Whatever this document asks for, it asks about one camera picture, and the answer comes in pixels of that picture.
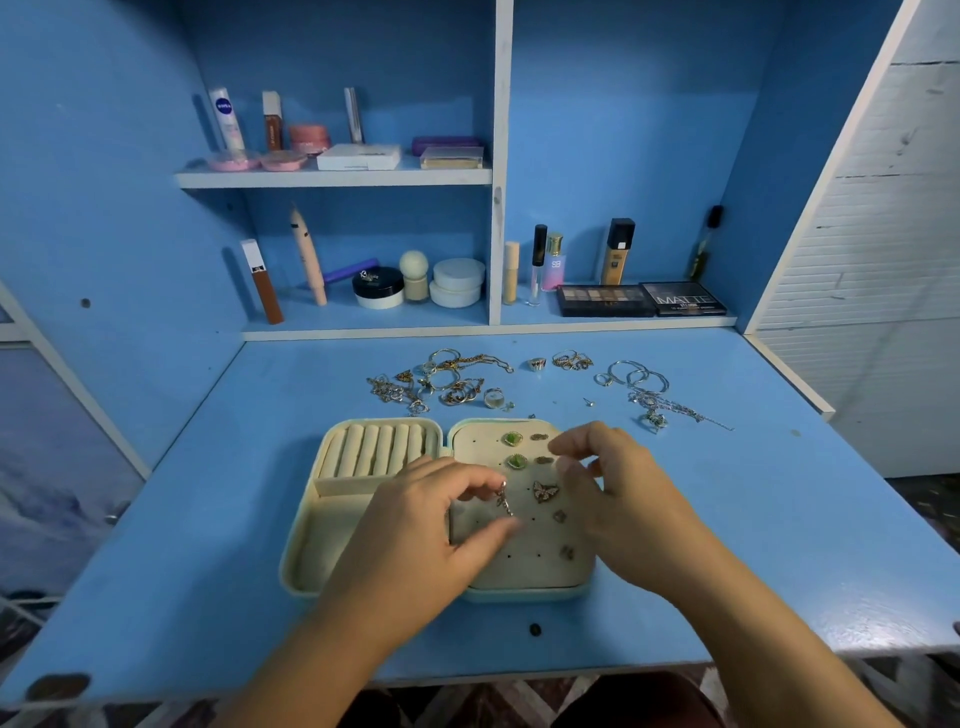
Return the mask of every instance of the pink compact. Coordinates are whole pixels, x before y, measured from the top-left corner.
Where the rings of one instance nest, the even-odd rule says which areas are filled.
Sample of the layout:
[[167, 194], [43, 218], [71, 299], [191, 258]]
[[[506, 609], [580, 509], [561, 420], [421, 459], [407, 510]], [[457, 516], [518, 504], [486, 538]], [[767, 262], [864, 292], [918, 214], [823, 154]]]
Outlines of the pink compact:
[[289, 149], [268, 152], [260, 158], [260, 164], [268, 172], [296, 172], [305, 162], [305, 154]]
[[246, 172], [260, 165], [259, 157], [253, 152], [218, 152], [206, 161], [210, 169], [216, 172]]
[[330, 132], [321, 124], [293, 124], [290, 130], [290, 146], [306, 155], [319, 155], [331, 146]]

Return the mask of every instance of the hand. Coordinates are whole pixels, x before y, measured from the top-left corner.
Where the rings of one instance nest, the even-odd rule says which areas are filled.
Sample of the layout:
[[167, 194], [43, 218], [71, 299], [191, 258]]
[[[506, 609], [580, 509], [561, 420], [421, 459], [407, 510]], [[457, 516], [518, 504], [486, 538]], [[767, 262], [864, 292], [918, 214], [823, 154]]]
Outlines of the hand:
[[491, 561], [517, 530], [497, 519], [458, 546], [444, 515], [455, 499], [489, 500], [503, 475], [424, 455], [376, 489], [317, 604], [320, 619], [352, 629], [382, 658], [416, 635]]
[[[574, 427], [548, 447], [560, 456], [561, 484], [597, 555], [620, 578], [671, 598], [712, 534], [650, 450], [601, 422]], [[586, 467], [578, 462], [592, 455]], [[603, 477], [603, 490], [595, 477]]]

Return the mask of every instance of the floor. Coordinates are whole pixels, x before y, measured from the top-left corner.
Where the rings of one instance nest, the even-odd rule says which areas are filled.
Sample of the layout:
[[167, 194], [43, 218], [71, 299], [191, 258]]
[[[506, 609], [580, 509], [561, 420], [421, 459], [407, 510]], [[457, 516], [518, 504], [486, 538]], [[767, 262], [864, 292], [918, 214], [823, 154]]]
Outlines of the floor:
[[[890, 484], [960, 553], [960, 474], [910, 477]], [[0, 680], [5, 661], [36, 633], [10, 610], [0, 612]], [[849, 660], [851, 669], [900, 721], [917, 728], [960, 725], [960, 655]], [[700, 686], [729, 725], [727, 698], [715, 668], [687, 665], [675, 671]], [[400, 725], [415, 728], [537, 728], [549, 726], [596, 680], [580, 675], [438, 688], [383, 691], [382, 700], [399, 710]], [[4, 728], [202, 728], [216, 716], [213, 700], [187, 703], [108, 705], [102, 708], [12, 714], [0, 711]]]

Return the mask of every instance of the purple case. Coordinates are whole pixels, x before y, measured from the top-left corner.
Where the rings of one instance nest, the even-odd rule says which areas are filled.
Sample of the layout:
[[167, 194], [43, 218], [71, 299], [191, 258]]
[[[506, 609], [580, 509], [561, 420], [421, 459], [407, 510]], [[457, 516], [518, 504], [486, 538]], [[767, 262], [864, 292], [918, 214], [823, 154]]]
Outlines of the purple case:
[[427, 147], [482, 147], [476, 136], [415, 136], [411, 145], [414, 157], [423, 154]]

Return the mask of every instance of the jewelry box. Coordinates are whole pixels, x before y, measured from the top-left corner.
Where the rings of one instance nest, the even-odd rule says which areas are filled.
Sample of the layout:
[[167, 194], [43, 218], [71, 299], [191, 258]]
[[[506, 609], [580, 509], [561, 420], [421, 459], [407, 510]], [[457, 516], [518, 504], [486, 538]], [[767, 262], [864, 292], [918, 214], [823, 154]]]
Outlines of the jewelry box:
[[445, 443], [440, 426], [422, 417], [335, 425], [324, 436], [310, 471], [280, 558], [280, 583], [292, 595], [317, 596], [376, 488], [407, 462], [428, 454], [487, 465], [507, 479], [505, 503], [503, 498], [453, 501], [447, 511], [452, 544], [506, 516], [506, 506], [523, 522], [464, 598], [552, 601], [584, 594], [595, 557], [559, 487], [554, 456], [547, 449], [558, 434], [550, 423], [529, 419], [462, 420], [447, 433]]

